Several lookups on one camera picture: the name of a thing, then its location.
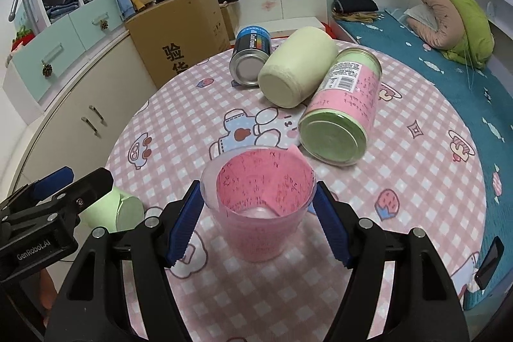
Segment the pink paper-lined plastic cup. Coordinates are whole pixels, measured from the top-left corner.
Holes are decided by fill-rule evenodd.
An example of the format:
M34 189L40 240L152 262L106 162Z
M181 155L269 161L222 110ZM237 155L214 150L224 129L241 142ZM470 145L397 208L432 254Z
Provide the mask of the pink paper-lined plastic cup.
M207 163L200 180L206 206L243 260L276 258L305 216L315 172L299 148L240 147Z

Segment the teal drawer unit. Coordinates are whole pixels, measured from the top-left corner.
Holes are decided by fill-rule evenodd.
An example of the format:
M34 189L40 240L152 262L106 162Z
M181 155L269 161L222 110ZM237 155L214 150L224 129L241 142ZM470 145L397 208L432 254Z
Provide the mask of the teal drawer unit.
M115 0L94 0L44 29L11 59L3 89L16 108L42 102L76 69L114 40L122 20Z

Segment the white pillow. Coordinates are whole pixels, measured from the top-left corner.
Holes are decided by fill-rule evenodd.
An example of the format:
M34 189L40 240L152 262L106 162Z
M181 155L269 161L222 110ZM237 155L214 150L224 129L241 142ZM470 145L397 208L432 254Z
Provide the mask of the white pillow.
M421 22L423 25L429 27L433 31L438 30L438 24L433 10L426 4L418 4L405 10L404 14L412 19Z

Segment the tall pink green jar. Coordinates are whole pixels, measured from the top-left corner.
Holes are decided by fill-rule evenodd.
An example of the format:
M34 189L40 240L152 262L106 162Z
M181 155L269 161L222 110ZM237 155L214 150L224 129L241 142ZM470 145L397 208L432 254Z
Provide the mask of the tall pink green jar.
M370 51L342 50L305 109L298 132L304 149L335 166L359 161L370 143L370 131L383 70Z

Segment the black smartphone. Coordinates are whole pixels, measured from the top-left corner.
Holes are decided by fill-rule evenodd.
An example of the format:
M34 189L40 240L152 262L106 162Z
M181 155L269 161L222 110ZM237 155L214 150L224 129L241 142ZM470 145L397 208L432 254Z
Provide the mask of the black smartphone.
M497 266L502 259L504 245L501 239L496 236L491 243L491 247L484 257L484 261L475 273L475 283L480 290L484 290L490 283Z

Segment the small light green cup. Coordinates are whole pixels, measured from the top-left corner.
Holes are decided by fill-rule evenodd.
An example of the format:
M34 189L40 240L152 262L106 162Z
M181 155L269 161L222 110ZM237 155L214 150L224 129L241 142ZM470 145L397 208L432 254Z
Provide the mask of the small light green cup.
M117 187L80 213L91 229L104 227L109 233L130 230L144 219L143 202Z

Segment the green pink rolled quilt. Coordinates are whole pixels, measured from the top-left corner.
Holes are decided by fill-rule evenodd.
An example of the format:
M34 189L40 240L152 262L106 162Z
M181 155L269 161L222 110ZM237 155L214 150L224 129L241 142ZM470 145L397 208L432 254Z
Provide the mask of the green pink rolled quilt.
M489 20L476 0L421 0L435 19L431 28L419 19L408 16L406 22L416 35L430 47L442 52L446 59L484 70L491 58L495 39Z

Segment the red storage box white lid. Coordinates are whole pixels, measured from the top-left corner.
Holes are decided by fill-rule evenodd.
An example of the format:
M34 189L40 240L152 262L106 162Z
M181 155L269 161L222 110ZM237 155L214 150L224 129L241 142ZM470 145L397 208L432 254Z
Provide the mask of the red storage box white lid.
M297 17L268 22L258 22L256 26L266 29L272 39L289 37L296 30L313 27L325 32L325 26L316 17Z

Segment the brown cardboard box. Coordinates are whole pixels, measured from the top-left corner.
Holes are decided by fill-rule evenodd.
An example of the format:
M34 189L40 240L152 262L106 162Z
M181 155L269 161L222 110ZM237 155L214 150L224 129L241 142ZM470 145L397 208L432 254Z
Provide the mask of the brown cardboard box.
M125 27L159 88L231 47L217 0L165 0L128 19Z

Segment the blue labelled metal can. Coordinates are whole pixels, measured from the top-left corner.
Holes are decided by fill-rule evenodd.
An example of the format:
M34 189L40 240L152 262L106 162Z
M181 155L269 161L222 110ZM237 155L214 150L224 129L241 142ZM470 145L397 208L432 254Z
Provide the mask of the blue labelled metal can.
M270 33L263 27L250 25L238 33L230 61L230 73L242 86L257 85L258 75L271 55Z

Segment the dark folded clothes pile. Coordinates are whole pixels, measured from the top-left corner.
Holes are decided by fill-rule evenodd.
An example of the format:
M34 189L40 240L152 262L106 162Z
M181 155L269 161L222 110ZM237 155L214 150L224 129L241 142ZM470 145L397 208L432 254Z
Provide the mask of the dark folded clothes pile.
M346 22L371 23L378 19L378 7L373 0L332 0L332 16Z

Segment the cream yellow cup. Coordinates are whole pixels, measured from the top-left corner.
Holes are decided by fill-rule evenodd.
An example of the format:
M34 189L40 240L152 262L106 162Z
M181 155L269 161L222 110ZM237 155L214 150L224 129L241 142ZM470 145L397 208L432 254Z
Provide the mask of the cream yellow cup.
M276 106L294 108L315 92L337 54L337 43L326 32L300 28L270 55L258 86Z

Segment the cream low cabinet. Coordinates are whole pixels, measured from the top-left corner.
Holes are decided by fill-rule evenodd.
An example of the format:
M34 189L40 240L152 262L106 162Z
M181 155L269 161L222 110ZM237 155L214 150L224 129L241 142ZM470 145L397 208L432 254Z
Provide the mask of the cream low cabinet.
M3 198L63 166L77 178L104 166L131 117L156 92L127 32L81 64L1 158Z

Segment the red strawberry plush toy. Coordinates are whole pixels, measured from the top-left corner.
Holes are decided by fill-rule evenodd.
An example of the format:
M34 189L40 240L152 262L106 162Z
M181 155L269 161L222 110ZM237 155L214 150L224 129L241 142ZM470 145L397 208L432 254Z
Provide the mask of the red strawberry plush toy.
M26 28L24 25L17 31L16 37L11 43L11 52L18 49L19 46L27 45L32 39L35 38L35 34L32 29Z

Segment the teal patterned mattress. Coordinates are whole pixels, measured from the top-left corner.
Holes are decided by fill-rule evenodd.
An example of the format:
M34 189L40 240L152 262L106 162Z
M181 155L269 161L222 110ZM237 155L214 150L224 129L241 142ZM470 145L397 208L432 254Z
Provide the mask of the teal patterned mattress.
M447 60L383 11L371 23L337 27L383 67L373 143L352 180L358 200L382 220L426 227L463 305L473 308L512 282L512 99L489 70ZM490 283L475 273L492 240L504 252Z

